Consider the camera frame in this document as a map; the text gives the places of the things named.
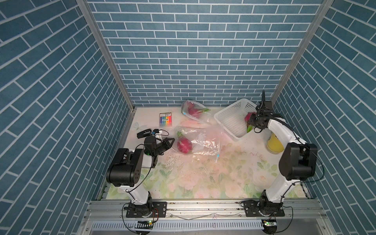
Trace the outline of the clear zip-top bag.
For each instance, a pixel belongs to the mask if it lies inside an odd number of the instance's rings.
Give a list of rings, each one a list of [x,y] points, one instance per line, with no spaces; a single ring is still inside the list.
[[[180,154],[181,153],[177,148],[178,137],[177,132],[182,132],[186,138],[188,138],[192,145],[193,150],[192,155],[202,155],[202,156],[212,156],[216,159],[220,156],[221,144],[222,144],[222,134],[223,126],[215,125],[209,126],[206,128],[191,128],[178,126],[173,130],[175,142],[172,146],[172,149]]]

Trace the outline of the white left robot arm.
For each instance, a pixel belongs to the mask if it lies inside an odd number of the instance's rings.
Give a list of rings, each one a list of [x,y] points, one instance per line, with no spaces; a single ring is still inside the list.
[[[158,156],[171,149],[174,142],[174,138],[149,136],[134,150],[119,148],[115,153],[106,172],[106,181],[130,197],[130,203],[122,208],[126,218],[154,217],[157,220],[166,216],[167,203],[153,201],[143,185],[147,177],[141,176],[144,168],[148,169],[147,175],[151,173]]]

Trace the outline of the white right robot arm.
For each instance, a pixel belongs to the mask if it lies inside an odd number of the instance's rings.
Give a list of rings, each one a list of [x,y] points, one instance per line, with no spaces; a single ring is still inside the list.
[[[281,142],[284,151],[279,160],[279,175],[272,186],[261,193],[258,201],[247,203],[246,216],[284,216],[285,196],[297,184],[315,174],[317,146],[298,137],[283,117],[273,110],[272,102],[266,100],[265,91],[256,106],[256,113],[250,116],[247,124],[260,131],[269,129]]]

